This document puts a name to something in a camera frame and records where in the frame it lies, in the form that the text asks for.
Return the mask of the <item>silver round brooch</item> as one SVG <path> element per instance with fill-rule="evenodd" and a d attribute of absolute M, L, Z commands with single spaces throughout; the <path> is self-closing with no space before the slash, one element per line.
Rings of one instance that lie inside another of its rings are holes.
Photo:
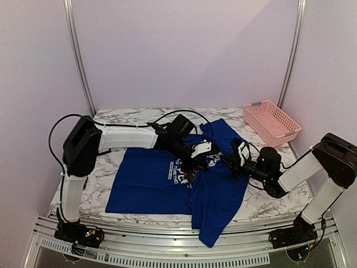
<path fill-rule="evenodd" d="M 219 155 L 210 155 L 209 156 L 209 166 L 215 166 L 216 163 L 220 160 L 220 156 Z"/>

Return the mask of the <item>blue printed t-shirt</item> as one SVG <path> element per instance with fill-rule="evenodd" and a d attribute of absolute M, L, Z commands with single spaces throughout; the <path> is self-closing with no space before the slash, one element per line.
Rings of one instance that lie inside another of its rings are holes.
<path fill-rule="evenodd" d="M 182 161 L 167 151 L 128 148 L 115 176 L 106 213 L 185 214 L 200 241 L 213 247 L 237 214 L 248 185 L 247 176 L 233 179 L 220 160 L 194 181 Z"/>

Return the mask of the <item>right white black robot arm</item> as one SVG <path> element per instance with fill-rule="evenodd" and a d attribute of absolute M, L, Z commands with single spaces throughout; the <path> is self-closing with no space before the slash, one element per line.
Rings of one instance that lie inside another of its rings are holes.
<path fill-rule="evenodd" d="M 260 182 L 263 190 L 273 198 L 281 198 L 288 192 L 324 171 L 327 179 L 299 214 L 299 222 L 288 232 L 292 243 L 301 243 L 310 234 L 310 227 L 324 215 L 339 196 L 356 179 L 356 146 L 342 138 L 327 133 L 320 142 L 296 160 L 285 171 L 281 171 L 281 155 L 272 147 L 260 149 L 255 161 L 250 160 L 245 142 L 234 138 L 233 153 L 221 155 L 233 179 L 240 175 Z"/>

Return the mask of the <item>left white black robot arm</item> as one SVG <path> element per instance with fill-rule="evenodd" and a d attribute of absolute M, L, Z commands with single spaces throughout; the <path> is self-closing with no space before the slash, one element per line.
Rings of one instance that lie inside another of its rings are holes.
<path fill-rule="evenodd" d="M 147 122 L 144 125 L 125 125 L 97 122 L 77 114 L 79 119 L 63 144 L 62 181 L 58 213 L 64 224 L 61 233 L 70 242 L 79 242 L 83 230 L 79 221 L 81 194 L 87 177 L 93 172 L 100 151 L 114 148 L 163 150 L 180 159 L 192 180 L 194 171 L 207 171 L 205 156 L 213 149 L 212 140 L 194 145 L 186 137 L 196 127 L 179 114 L 169 123 Z"/>

